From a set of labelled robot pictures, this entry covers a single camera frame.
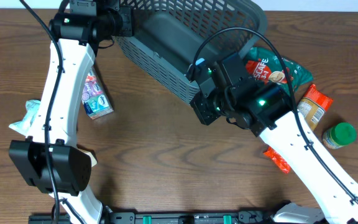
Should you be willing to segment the green Nescafe coffee bag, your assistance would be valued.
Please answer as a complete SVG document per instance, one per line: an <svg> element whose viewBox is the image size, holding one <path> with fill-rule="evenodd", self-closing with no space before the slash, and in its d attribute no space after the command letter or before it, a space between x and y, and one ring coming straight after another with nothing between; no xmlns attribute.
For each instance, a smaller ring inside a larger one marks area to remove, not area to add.
<svg viewBox="0 0 358 224"><path fill-rule="evenodd" d="M296 92L298 87L313 81L312 73L304 66L294 60L283 57L282 60L291 77L293 91ZM255 79L277 83L288 95L287 79L280 65L278 57L271 51L262 47L252 47L244 57L244 63L247 72Z"/></svg>

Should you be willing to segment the grey plastic basket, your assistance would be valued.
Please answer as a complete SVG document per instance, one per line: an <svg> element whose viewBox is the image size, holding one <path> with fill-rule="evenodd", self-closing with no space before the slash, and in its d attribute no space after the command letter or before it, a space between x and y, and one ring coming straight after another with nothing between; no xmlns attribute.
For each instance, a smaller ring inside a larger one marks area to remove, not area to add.
<svg viewBox="0 0 358 224"><path fill-rule="evenodd" d="M233 51L244 57L259 38L239 28L264 34L268 26L264 11L247 0L122 0L120 6L134 14L134 36L116 39L124 55L185 103L200 90L185 74L209 36L226 30L207 43L201 58Z"/></svg>

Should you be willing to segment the Kleenex tissue multipack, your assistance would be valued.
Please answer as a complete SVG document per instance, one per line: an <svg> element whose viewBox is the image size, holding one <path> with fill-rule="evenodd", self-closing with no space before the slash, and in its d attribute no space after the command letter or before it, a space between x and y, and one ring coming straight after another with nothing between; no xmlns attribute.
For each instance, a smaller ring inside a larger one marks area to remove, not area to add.
<svg viewBox="0 0 358 224"><path fill-rule="evenodd" d="M102 117L114 111L94 67L91 67L86 77L81 100L86 114L91 119Z"/></svg>

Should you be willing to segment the mint green wipes packet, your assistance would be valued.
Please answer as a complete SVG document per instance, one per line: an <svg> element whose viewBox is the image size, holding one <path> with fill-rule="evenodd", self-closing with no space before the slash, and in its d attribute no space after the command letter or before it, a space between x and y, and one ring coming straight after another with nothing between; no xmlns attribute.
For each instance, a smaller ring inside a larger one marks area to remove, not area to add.
<svg viewBox="0 0 358 224"><path fill-rule="evenodd" d="M27 100L25 103L26 114L22 120L17 121L9 125L9 128L18 132L21 135L26 136L32 123L37 116L40 107L40 100Z"/></svg>

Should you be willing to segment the beige paper snack bag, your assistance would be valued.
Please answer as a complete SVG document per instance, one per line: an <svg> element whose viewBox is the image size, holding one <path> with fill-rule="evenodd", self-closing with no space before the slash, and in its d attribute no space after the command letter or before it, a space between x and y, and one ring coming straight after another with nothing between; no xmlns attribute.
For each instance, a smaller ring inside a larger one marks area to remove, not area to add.
<svg viewBox="0 0 358 224"><path fill-rule="evenodd" d="M80 149L80 151L85 153L87 156L89 156L89 158L91 159L91 166L92 167L94 167L98 163L98 160L96 158L96 154L94 153L94 151L85 150L85 149Z"/></svg>

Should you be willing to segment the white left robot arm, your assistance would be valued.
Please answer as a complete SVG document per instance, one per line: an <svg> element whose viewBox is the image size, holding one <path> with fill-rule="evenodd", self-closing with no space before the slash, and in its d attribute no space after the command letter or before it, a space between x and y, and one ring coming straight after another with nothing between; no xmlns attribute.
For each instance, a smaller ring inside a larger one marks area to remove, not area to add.
<svg viewBox="0 0 358 224"><path fill-rule="evenodd" d="M94 155L77 147L77 121L86 77L101 42L134 35L134 10L119 1L62 1L43 28L50 64L40 108L9 157L25 182L54 199L45 223L109 223L111 210L90 185Z"/></svg>

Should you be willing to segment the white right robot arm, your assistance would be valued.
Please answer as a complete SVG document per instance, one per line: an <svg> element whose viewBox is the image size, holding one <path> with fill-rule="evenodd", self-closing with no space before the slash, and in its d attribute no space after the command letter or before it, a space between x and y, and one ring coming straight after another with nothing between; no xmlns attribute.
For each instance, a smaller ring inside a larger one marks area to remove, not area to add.
<svg viewBox="0 0 358 224"><path fill-rule="evenodd" d="M317 201L328 223L358 223L358 183L339 165L308 127L278 84L247 74L238 54L214 64L199 59L187 79L199 92L191 100L201 124L220 117L248 129L289 164Z"/></svg>

